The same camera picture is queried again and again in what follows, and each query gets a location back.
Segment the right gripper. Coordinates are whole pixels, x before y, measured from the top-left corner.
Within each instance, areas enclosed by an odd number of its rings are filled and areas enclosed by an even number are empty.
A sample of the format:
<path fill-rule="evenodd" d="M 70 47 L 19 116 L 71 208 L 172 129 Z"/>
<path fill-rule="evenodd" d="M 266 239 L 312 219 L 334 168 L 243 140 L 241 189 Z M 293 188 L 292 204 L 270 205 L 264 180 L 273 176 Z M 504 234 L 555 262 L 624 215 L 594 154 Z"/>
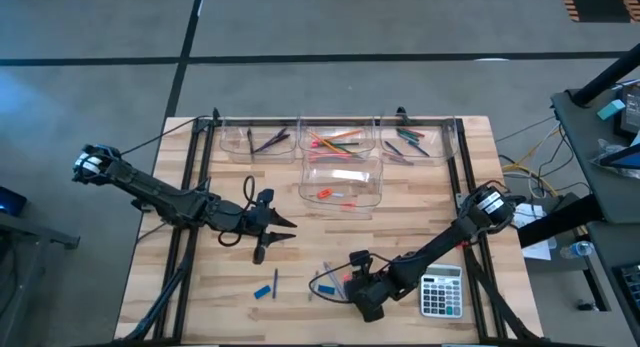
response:
<path fill-rule="evenodd" d="M 354 270 L 351 278 L 344 283 L 347 300 L 356 306 L 366 323 L 382 319 L 383 303 L 399 291 L 392 274 L 392 265 L 371 272 L 373 258 L 368 250 L 352 252 L 349 259 Z"/>

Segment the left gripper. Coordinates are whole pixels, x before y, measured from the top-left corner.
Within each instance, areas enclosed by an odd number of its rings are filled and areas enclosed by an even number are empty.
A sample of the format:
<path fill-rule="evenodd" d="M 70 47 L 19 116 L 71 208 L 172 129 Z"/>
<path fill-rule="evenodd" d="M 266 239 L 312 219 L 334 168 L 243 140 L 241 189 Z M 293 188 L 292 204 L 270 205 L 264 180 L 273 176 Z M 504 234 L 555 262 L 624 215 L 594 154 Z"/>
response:
<path fill-rule="evenodd" d="M 270 221 L 272 225 L 288 228 L 296 228 L 297 225 L 269 207 L 274 198 L 273 189 L 262 190 L 258 193 L 256 200 L 253 200 L 254 190 L 251 190 L 250 194 L 244 192 L 244 195 L 251 206 L 246 217 L 246 231 L 257 239 L 252 262 L 260 265 L 265 259 L 266 249 L 272 243 L 296 237 L 295 234 L 267 232 Z"/>

